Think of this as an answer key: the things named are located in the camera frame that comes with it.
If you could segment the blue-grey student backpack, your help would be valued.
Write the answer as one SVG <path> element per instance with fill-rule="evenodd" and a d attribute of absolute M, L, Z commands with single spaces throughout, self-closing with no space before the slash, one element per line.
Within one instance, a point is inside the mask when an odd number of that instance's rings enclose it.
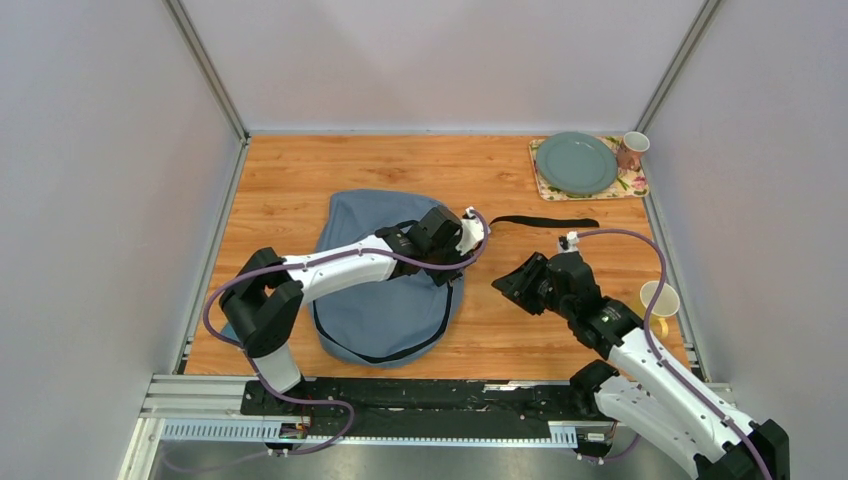
<path fill-rule="evenodd" d="M 394 191 L 335 193 L 317 252 L 352 244 L 380 228 L 419 220 L 438 206 L 446 207 L 430 197 Z M 442 339 L 456 316 L 464 294 L 463 273 L 437 287 L 420 271 L 309 303 L 322 347 L 339 360 L 364 366 L 390 368 L 415 361 Z"/>

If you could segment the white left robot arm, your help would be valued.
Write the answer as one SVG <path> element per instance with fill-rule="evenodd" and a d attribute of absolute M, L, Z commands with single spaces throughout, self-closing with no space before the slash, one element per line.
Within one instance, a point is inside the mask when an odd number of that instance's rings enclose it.
<path fill-rule="evenodd" d="M 207 331 L 213 306 L 223 312 L 239 347 L 267 389 L 268 403 L 283 415 L 304 405 L 302 374 L 289 346 L 301 308 L 361 284 L 425 272 L 437 285 L 459 277 L 482 254 L 490 228 L 474 208 L 456 216 L 444 206 L 419 220 L 376 230 L 352 244 L 302 256 L 254 253 L 242 272 L 209 295 L 202 309 Z"/>

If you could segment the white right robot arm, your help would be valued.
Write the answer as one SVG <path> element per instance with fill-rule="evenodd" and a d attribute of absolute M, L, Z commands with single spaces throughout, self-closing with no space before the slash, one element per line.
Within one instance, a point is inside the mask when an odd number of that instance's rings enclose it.
<path fill-rule="evenodd" d="M 693 479 L 787 479 L 789 438 L 722 399 L 655 340 L 624 303 L 602 294 L 577 252 L 534 253 L 493 287 L 524 311 L 565 318 L 599 359 L 570 379 L 582 418 L 606 416 L 674 460 Z"/>

